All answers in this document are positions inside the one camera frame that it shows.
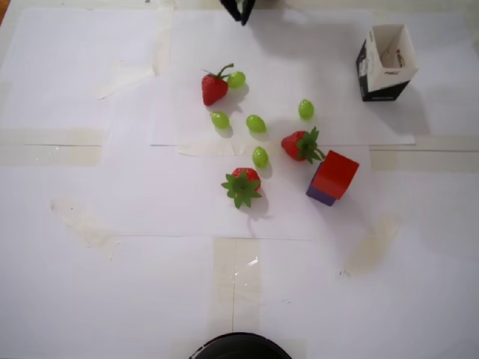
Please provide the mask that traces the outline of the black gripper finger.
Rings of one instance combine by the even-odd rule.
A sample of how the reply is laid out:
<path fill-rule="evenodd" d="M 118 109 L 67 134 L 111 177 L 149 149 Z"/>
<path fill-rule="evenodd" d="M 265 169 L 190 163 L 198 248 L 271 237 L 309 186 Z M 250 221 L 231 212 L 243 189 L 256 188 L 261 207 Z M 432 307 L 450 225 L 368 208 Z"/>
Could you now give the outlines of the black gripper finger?
<path fill-rule="evenodd" d="M 235 0 L 220 0 L 220 3 L 236 22 L 241 20 L 241 13 L 239 12 L 237 2 Z"/>
<path fill-rule="evenodd" d="M 249 17 L 251 16 L 251 12 L 255 5 L 255 0 L 243 0 L 242 1 L 242 11 L 241 11 L 241 25 L 246 25 Z"/>

